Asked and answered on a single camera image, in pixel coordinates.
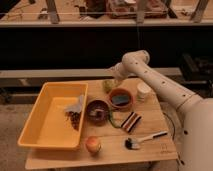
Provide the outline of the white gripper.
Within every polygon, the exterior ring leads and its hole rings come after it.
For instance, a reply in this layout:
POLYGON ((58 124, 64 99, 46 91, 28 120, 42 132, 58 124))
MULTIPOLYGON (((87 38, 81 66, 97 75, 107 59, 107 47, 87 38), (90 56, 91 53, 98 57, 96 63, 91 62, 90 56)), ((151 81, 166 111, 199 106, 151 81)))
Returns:
POLYGON ((129 76, 129 72, 125 70, 122 63, 117 63, 112 66, 109 71, 111 72, 111 75, 119 81, 124 80, 129 76))

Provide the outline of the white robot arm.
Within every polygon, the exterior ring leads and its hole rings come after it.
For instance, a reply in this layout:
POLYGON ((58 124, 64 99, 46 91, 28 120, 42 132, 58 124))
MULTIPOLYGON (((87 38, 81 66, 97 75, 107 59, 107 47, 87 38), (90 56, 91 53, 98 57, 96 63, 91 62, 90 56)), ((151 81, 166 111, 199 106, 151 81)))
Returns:
POLYGON ((157 72, 148 66, 149 61, 145 50, 128 52, 110 71, 119 81, 136 75, 185 115, 179 171, 213 171, 213 98, 202 98, 157 72))

